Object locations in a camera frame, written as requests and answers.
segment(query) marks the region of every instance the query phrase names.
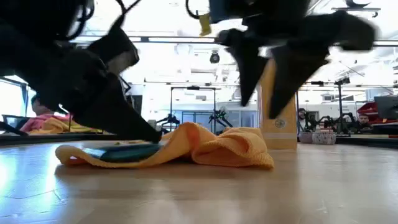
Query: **ceiling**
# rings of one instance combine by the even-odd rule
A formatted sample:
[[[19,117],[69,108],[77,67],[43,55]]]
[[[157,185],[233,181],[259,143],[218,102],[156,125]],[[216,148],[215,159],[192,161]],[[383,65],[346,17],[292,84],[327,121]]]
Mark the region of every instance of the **ceiling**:
[[[134,0],[123,0],[123,2],[129,6]],[[185,0],[142,0],[126,16],[123,29],[129,36],[199,37],[200,24],[187,15],[184,4]],[[345,6],[343,0],[312,0],[309,13],[332,13],[332,7]],[[398,17],[396,16],[398,1],[378,0],[369,7],[381,8],[376,18],[371,18],[369,14],[361,15],[378,27],[378,39],[398,40],[398,26],[394,24]],[[193,11],[198,10],[199,14],[204,14],[208,12],[208,1],[190,0],[190,8]],[[90,37],[97,38],[107,33],[120,13],[115,0],[96,0],[94,16],[88,21],[82,37],[79,37],[80,41],[89,41]],[[223,21],[211,26],[213,32],[209,37],[215,37],[219,31],[233,27],[245,29],[239,19]],[[136,43],[135,45],[139,49],[141,60],[122,74],[128,82],[238,84],[236,63],[230,54],[225,52],[223,46],[176,43]],[[210,55],[214,50],[220,55],[220,62],[217,64],[210,63]],[[330,50],[331,63],[322,67],[311,80],[327,82],[350,76],[352,83],[391,85],[394,79],[392,67],[396,65],[397,50],[393,47],[379,47],[372,52],[350,53],[333,47]],[[230,88],[226,89],[225,94],[233,92]]]

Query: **cable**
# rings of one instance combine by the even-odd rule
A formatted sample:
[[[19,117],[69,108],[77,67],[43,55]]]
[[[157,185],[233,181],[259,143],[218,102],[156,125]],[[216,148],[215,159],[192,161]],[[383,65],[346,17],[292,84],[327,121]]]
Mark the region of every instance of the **cable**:
[[[122,2],[122,0],[116,0],[116,2],[120,5],[120,8],[122,9],[122,13],[124,13],[126,11],[126,7],[125,7],[124,3]]]
[[[116,21],[114,22],[114,24],[111,26],[111,29],[115,28],[115,27],[121,27],[124,19],[126,17],[126,14],[132,9],[134,8],[139,2],[141,2],[141,0],[136,0],[134,3],[132,3],[127,9],[125,8],[123,2],[121,0],[116,0],[116,2],[120,5],[121,9],[122,9],[122,14],[119,16],[118,19],[116,19]]]
[[[79,22],[82,21],[82,20],[84,20],[84,19],[87,21],[87,20],[91,19],[91,18],[94,16],[95,3],[91,4],[91,6],[89,7],[89,9],[90,9],[90,11],[89,11],[88,15],[86,15],[85,17],[79,18],[79,19],[78,19]]]
[[[194,19],[199,19],[199,16],[198,16],[198,15],[195,15],[195,14],[189,9],[188,3],[189,3],[189,0],[185,0],[185,9],[187,10],[188,15],[189,15],[190,17],[194,18]]]
[[[86,26],[86,21],[89,19],[88,15],[86,15],[87,14],[87,5],[88,5],[88,0],[80,0],[80,6],[82,7],[81,18],[79,19],[80,23],[79,23],[79,26],[78,26],[77,30],[75,31],[75,33],[73,33],[69,37],[68,36],[65,36],[65,37],[58,36],[58,38],[57,38],[58,40],[65,40],[65,41],[73,40],[81,34],[81,32],[83,31],[83,29]]]

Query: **man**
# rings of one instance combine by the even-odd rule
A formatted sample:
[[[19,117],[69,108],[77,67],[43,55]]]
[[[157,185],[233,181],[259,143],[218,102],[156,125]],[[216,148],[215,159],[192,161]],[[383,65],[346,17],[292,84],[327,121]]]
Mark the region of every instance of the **man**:
[[[40,104],[38,95],[33,96],[30,102],[32,103],[32,110],[36,114],[36,117],[29,119],[26,124],[21,127],[20,131],[26,133],[40,129],[45,120],[54,116],[54,111]]]
[[[32,103],[32,110],[36,114],[36,116],[40,116],[43,114],[54,114],[54,111],[40,104],[40,99],[38,95],[34,95],[30,102]]]
[[[304,108],[300,108],[298,109],[298,121],[297,121],[297,125],[300,128],[300,131],[304,132],[304,128],[305,128],[305,109]]]
[[[360,114],[357,123],[359,130],[372,128],[369,124],[369,117],[366,114]]]

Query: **wooden floor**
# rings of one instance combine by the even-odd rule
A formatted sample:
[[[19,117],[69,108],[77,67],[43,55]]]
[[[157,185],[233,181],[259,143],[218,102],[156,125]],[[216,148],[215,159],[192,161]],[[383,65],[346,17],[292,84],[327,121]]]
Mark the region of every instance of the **wooden floor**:
[[[301,145],[297,152],[271,151],[275,170],[268,172],[187,164],[142,170],[66,168],[54,155],[56,147],[0,149],[0,223],[398,220],[398,151]]]

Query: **yellow towel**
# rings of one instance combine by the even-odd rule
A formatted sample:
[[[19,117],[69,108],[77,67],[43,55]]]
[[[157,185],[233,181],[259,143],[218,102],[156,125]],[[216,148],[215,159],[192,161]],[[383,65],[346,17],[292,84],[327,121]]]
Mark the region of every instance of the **yellow towel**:
[[[267,152],[267,146],[260,129],[230,128],[215,136],[206,128],[195,123],[181,124],[175,131],[166,134],[167,144],[150,158],[140,162],[111,163],[91,157],[73,146],[60,146],[56,156],[64,165],[89,163],[107,168],[143,168],[156,166],[173,159],[189,156],[196,164],[247,167],[274,167],[274,161]]]
[[[61,121],[57,118],[49,118],[44,121],[42,128],[38,130],[30,131],[29,134],[60,134],[69,132],[69,121]],[[101,130],[84,127],[73,120],[70,123],[70,132],[96,132],[99,133]]]

